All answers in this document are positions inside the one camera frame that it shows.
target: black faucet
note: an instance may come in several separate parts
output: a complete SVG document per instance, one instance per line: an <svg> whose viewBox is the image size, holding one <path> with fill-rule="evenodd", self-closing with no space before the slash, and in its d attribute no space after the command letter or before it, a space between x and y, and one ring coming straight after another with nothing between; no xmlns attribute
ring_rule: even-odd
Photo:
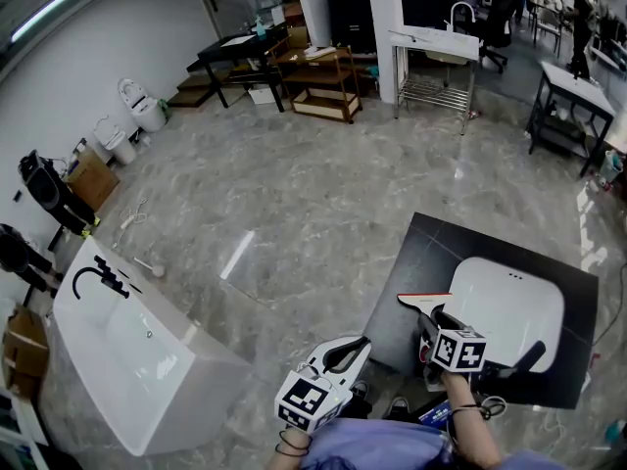
<svg viewBox="0 0 627 470"><path fill-rule="evenodd" d="M99 256L95 256L94 260L98 263L98 267L100 268L101 271L98 271L96 268L92 268L91 266L86 266L84 268L81 268L74 276L74 279L72 281L72 290L74 292L74 295L76 296L76 299L80 300L80 295L78 294L78 291L76 290L76 281L78 280L78 277L80 275L82 275L83 273L87 273L87 272L95 273L96 275L100 276L101 284L104 284L112 291L115 291L119 295L124 296L125 299L128 299L128 296L130 295L130 293L122 289L122 283L120 282L120 280L118 280L118 277L116 277L116 274L113 273L111 269L107 266L107 262L104 261Z"/></svg>

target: black mat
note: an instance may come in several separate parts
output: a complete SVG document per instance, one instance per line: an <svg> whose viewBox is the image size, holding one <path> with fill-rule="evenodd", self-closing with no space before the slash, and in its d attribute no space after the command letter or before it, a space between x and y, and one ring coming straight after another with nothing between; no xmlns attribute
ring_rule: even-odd
<svg viewBox="0 0 627 470"><path fill-rule="evenodd" d="M507 401L574 408L592 352L599 279L508 242L416 213L390 277L365 328L370 358L406 375L419 373L414 339L417 313L401 305L401 293L447 293L458 265L480 257L554 282L564 296L564 319L551 368L520 373L486 385Z"/></svg>

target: white sink basin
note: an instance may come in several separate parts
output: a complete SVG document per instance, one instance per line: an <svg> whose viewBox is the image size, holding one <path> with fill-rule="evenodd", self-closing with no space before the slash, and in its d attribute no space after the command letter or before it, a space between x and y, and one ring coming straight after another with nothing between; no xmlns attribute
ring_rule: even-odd
<svg viewBox="0 0 627 470"><path fill-rule="evenodd" d="M545 372L557 353L564 297L547 280L483 258L461 262L445 312L488 339L486 358L513 366L537 342L547 351L531 368Z"/></svg>
<svg viewBox="0 0 627 470"><path fill-rule="evenodd" d="M99 256L130 293L94 273ZM196 447L211 439L239 394L249 365L193 324L126 261L85 240L54 302L54 315L87 392L136 455Z"/></svg>

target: white bathtub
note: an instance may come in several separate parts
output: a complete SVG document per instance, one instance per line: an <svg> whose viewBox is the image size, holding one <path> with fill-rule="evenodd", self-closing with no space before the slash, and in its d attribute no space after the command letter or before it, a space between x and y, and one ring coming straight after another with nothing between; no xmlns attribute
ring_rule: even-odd
<svg viewBox="0 0 627 470"><path fill-rule="evenodd" d="M94 273L72 280L95 256L130 293ZM196 447L223 423L249 372L247 362L192 323L135 266L85 240L54 302L72 363L103 417L136 456Z"/></svg>

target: bracelet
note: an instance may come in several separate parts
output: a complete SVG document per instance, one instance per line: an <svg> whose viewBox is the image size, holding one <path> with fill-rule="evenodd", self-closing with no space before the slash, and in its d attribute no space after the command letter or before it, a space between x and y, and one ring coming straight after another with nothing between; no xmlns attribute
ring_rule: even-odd
<svg viewBox="0 0 627 470"><path fill-rule="evenodd" d="M303 454L289 454L287 452L283 452L281 449L278 448L279 444L277 444L274 447L274 452L278 452L279 454L283 454L284 456L290 456L293 458L302 458L303 456L307 456L310 453L309 449L306 449L305 452Z"/></svg>
<svg viewBox="0 0 627 470"><path fill-rule="evenodd" d="M481 414L481 417L486 421L488 421L493 415L498 415L502 413L502 411L499 411L499 413L493 414L492 411L484 405L481 405L479 403L468 403L466 405L461 405L457 409L453 409L453 411L451 412L451 417L461 411L478 411L479 414Z"/></svg>
<svg viewBox="0 0 627 470"><path fill-rule="evenodd" d="M307 444L307 446L305 446L305 447L296 447L296 446L294 446L292 443L290 443L290 442L288 442L288 441L286 441L286 440L285 440L285 437L283 437L283 434L284 434L285 432L287 432L287 430L281 430L281 431L278 433L278 436L281 438L281 441L283 441L285 444L287 444L289 447L291 447L291 448L293 448L293 449L296 449L296 450L305 450L305 449L309 449L309 448L310 448L310 446L312 445L312 438L310 437L310 443L309 443L309 444Z"/></svg>

